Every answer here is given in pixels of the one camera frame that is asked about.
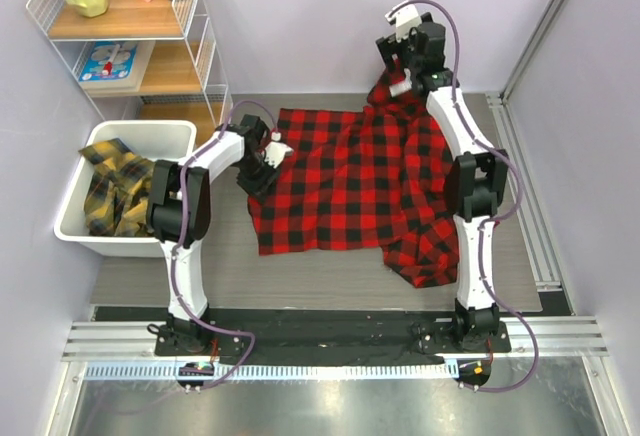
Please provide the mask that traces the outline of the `red black plaid shirt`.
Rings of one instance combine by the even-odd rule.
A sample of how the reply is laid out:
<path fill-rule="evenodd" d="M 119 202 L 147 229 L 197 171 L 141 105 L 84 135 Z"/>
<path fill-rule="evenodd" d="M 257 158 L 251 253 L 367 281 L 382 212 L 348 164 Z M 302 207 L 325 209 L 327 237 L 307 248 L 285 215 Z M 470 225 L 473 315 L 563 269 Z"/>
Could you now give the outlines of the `red black plaid shirt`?
<path fill-rule="evenodd" d="M 455 283 L 458 240 L 444 202 L 448 145 L 425 103 L 394 97 L 384 71 L 359 112 L 283 109 L 293 150 L 270 194 L 248 201 L 262 256 L 378 247 L 415 288 Z"/>

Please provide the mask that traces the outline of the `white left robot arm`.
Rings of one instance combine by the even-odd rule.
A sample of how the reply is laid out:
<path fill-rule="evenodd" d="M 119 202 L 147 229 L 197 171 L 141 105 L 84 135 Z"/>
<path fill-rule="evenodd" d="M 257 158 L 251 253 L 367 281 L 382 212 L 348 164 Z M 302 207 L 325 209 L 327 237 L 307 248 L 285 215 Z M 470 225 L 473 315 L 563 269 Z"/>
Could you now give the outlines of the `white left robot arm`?
<path fill-rule="evenodd" d="M 150 324 L 155 354 L 200 355 L 216 336 L 238 333 L 213 329 L 203 286 L 202 243 L 211 223 L 211 184 L 231 167 L 247 195 L 262 202 L 275 184 L 293 149 L 281 133 L 258 116 L 219 126 L 206 143 L 178 162 L 155 163 L 146 222 L 165 257 L 170 289 L 166 321 Z"/>

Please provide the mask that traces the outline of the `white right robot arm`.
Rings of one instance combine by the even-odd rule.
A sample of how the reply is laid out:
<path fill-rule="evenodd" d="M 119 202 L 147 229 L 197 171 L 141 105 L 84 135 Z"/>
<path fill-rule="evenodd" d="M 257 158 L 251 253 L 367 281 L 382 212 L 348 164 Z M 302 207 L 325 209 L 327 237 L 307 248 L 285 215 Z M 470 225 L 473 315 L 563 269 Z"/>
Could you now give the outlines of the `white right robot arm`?
<path fill-rule="evenodd" d="M 492 277 L 492 236 L 508 173 L 508 157 L 482 134 L 467 108 L 455 72 L 445 63 L 446 29 L 430 13 L 409 4 L 386 15 L 394 32 L 378 39 L 387 66 L 399 64 L 404 78 L 392 96 L 413 92 L 437 122 L 453 165 L 444 199 L 459 245 L 458 286 L 448 346 L 455 351 L 510 349 Z"/>

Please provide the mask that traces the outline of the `white plastic bin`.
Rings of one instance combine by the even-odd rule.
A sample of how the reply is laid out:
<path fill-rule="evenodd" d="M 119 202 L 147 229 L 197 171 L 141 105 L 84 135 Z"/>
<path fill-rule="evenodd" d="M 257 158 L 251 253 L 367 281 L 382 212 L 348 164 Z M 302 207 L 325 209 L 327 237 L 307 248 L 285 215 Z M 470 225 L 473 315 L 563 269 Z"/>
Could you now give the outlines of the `white plastic bin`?
<path fill-rule="evenodd" d="M 184 120 L 96 126 L 78 151 L 55 236 L 102 256 L 160 257 L 160 244 L 146 222 L 155 162 L 180 160 L 194 149 L 195 139 L 195 125 Z"/>

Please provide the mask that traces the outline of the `yellow plaid shirt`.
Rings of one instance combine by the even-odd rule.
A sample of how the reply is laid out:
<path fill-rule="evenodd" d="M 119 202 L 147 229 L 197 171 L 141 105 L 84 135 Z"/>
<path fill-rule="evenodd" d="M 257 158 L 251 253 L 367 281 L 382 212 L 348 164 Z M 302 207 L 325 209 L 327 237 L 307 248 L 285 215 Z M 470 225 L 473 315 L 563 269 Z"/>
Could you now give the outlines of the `yellow plaid shirt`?
<path fill-rule="evenodd" d="M 93 175 L 83 210 L 96 237 L 150 237 L 147 206 L 155 162 L 133 152 L 121 139 L 96 142 L 79 151 Z"/>

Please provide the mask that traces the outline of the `blue white picture book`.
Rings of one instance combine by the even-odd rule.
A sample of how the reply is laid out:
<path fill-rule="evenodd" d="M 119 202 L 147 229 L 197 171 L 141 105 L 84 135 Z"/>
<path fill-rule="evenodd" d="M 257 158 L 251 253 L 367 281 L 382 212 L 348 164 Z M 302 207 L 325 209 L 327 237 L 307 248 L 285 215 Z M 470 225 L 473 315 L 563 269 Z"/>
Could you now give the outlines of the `blue white picture book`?
<path fill-rule="evenodd" d="M 141 80 L 142 49 L 134 41 L 95 42 L 78 82 L 87 91 L 133 89 Z"/>

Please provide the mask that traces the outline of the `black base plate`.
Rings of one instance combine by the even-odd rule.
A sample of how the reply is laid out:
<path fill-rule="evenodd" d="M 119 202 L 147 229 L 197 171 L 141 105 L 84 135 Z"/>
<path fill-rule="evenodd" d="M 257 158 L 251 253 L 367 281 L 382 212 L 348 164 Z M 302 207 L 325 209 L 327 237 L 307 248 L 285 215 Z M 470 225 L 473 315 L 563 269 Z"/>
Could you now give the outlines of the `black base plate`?
<path fill-rule="evenodd" d="M 219 332 L 167 317 L 147 330 L 158 356 L 202 356 L 225 364 L 400 366 L 438 364 L 511 350 L 507 328 L 456 333 L 445 312 L 214 309 Z"/>

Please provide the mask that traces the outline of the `slotted aluminium rail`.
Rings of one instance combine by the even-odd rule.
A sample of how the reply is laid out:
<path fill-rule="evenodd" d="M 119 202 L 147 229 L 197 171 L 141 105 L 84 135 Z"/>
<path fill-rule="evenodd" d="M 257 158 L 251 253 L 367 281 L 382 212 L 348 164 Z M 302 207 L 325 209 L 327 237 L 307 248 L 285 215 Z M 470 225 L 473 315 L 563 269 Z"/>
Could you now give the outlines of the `slotted aluminium rail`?
<path fill-rule="evenodd" d="M 87 381 L 213 381 L 224 375 L 231 382 L 246 381 L 334 381 L 334 380 L 432 380 L 459 377 L 457 361 L 436 365 L 408 366 L 269 366 L 230 365 L 187 361 L 95 362 L 87 365 Z"/>

